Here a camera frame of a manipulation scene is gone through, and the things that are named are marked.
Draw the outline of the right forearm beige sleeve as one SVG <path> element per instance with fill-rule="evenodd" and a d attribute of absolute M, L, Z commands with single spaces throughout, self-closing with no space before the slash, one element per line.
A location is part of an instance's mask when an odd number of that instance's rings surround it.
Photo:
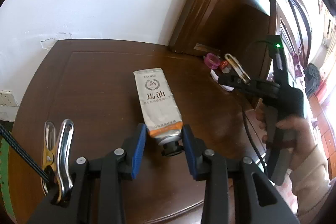
<path fill-rule="evenodd" d="M 331 192 L 328 162 L 318 146 L 290 174 L 292 192 L 297 197 L 297 217 L 301 223 L 311 223 Z"/>

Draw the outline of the right hand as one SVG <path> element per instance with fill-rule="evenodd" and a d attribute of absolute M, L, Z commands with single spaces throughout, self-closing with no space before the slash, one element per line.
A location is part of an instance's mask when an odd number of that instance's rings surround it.
<path fill-rule="evenodd" d="M 276 128 L 282 131 L 295 132 L 295 140 L 278 141 L 271 144 L 268 135 L 262 137 L 262 142 L 271 148 L 288 149 L 292 154 L 289 169 L 296 170 L 315 149 L 314 137 L 311 134 L 309 122 L 301 117 L 290 115 L 276 123 Z"/>

